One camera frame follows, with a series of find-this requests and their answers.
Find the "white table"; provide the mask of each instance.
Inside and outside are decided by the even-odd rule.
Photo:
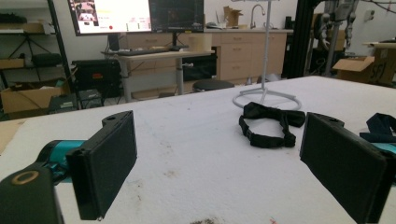
[[[160,87],[166,87],[177,84],[177,93],[184,93],[183,86],[183,58],[205,56],[214,53],[210,51],[169,51],[155,54],[145,54],[136,56],[116,56],[120,62],[122,87],[126,102],[131,102],[132,91],[144,91]],[[166,59],[176,60],[176,72],[150,74],[149,76],[130,76],[128,63],[142,63],[149,61],[158,61]]]
[[[295,94],[302,110],[340,119],[353,133],[367,131],[375,112],[396,116],[396,90],[326,77],[267,83],[273,91]],[[258,86],[207,91],[114,105],[26,120],[0,157],[0,179],[31,164],[55,139],[88,139],[102,118],[134,111],[138,158],[101,223],[216,224],[354,223],[308,167],[300,161],[304,128],[290,127],[296,147],[251,147],[238,125],[242,109],[232,98]],[[260,95],[240,97],[260,100]],[[268,96],[266,105],[284,99]],[[274,120],[249,123],[255,133],[281,135]],[[56,187],[66,223],[79,220],[71,183]],[[392,188],[381,224],[395,223]]]

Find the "computer screen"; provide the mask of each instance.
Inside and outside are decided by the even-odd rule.
[[[153,33],[201,33],[204,0],[148,0]]]
[[[149,0],[67,0],[76,35],[150,32]]]

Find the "desk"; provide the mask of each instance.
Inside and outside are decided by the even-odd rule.
[[[169,51],[164,53],[137,55],[137,56],[116,56],[120,62],[122,87],[124,88],[124,96],[126,102],[131,102],[132,91],[143,91],[155,89],[158,87],[165,87],[172,84],[177,84],[178,94],[184,93],[183,87],[183,65],[182,59],[188,57],[205,56],[214,53],[210,51]],[[148,61],[158,61],[164,59],[176,60],[176,74],[175,73],[160,73],[150,74],[149,76],[129,76],[128,63],[139,63]]]
[[[300,161],[304,128],[290,127],[297,137],[293,148],[251,147],[242,135],[238,125],[242,109],[232,99],[259,86],[28,119],[0,157],[0,179],[31,164],[49,141],[88,139],[101,128],[102,118],[133,110],[138,158],[101,223],[191,224],[206,219],[215,224],[271,224],[270,219],[278,224],[354,223]],[[327,77],[269,82],[267,87],[296,95],[303,111],[340,119],[353,133],[367,131],[365,122],[375,112],[396,115],[396,90],[390,88]],[[247,95],[238,100],[260,98]],[[272,95],[265,98],[267,105],[284,101]],[[255,133],[281,136],[274,120],[249,125]],[[65,223],[88,223],[79,220],[72,184],[62,183],[56,190]],[[392,188],[381,224],[394,223],[395,208]]]

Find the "stool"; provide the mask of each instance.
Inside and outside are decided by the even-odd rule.
[[[234,87],[233,83],[228,81],[222,80],[215,80],[215,79],[203,79],[195,82],[192,85],[192,90],[194,92],[200,91],[215,91],[215,90],[222,90]]]

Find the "cable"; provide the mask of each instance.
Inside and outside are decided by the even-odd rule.
[[[367,3],[374,3],[378,7],[381,7],[382,9],[385,9],[387,12],[391,12],[393,14],[396,14],[396,11],[390,10],[390,7],[383,7],[383,6],[380,5],[380,4],[389,4],[389,6],[390,6],[392,4],[396,4],[396,2],[376,2],[376,1],[373,1],[373,0],[361,0],[361,1],[362,2],[367,2]]]
[[[117,105],[120,103],[120,99],[122,98],[122,96],[120,96],[119,100],[117,101]]]
[[[326,64],[326,59],[325,58],[318,58],[315,61],[315,63],[317,65],[317,68],[312,73],[309,74],[310,76],[314,75],[315,73],[319,73],[320,74],[320,69],[323,67],[323,65]]]
[[[362,2],[368,2],[368,3],[378,3],[378,4],[396,4],[396,2],[378,2],[378,1],[373,1],[373,0],[361,0]]]

